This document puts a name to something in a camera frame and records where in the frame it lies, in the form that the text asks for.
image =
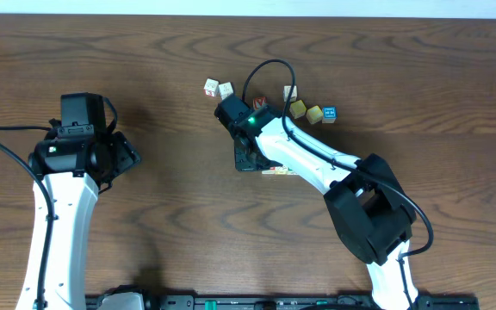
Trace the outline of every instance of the cube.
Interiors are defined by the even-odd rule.
[[[323,119],[323,111],[320,110],[319,106],[314,106],[307,111],[307,119],[313,125]]]
[[[290,86],[284,86],[284,91],[282,92],[282,100],[286,102],[286,98],[288,97],[288,93],[290,92]],[[290,102],[296,101],[298,97],[298,86],[294,86],[294,91],[292,92],[292,96],[290,97]]]
[[[220,82],[213,80],[211,78],[206,80],[206,84],[204,85],[204,94],[206,96],[217,96],[217,86]]]
[[[221,100],[225,100],[225,98],[234,94],[233,85],[231,84],[231,82],[220,84],[218,86],[218,91],[220,92]]]
[[[290,103],[290,114],[295,118],[300,118],[306,114],[306,105],[303,104],[302,100]]]
[[[257,110],[266,103],[267,103],[267,98],[265,97],[254,98],[254,109]]]
[[[323,108],[323,124],[333,123],[336,120],[336,107]]]

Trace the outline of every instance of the wood grain surface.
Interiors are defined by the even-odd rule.
[[[297,72],[309,126],[341,152],[392,166],[430,217],[436,242],[411,258],[423,292],[469,294],[496,309],[496,21],[0,15],[0,125],[46,125],[61,94],[109,97],[143,157],[101,196],[87,293],[137,283],[198,294],[369,291],[319,192],[299,177],[238,173],[232,141],[203,95],[242,84],[260,62]],[[248,98],[280,108],[288,71],[262,69]],[[43,133],[0,133],[23,158]],[[32,181],[0,152],[0,309],[26,272]],[[412,246],[425,242],[421,222]]]

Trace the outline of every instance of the white wall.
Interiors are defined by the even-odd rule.
[[[496,19],[496,0],[0,0],[0,13]]]

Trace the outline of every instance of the red cube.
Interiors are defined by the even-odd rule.
[[[261,108],[264,104],[267,104],[267,99],[265,97],[254,98],[254,109],[255,110]]]

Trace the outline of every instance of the green component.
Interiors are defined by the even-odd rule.
[[[217,301],[206,301],[204,310],[217,310]]]

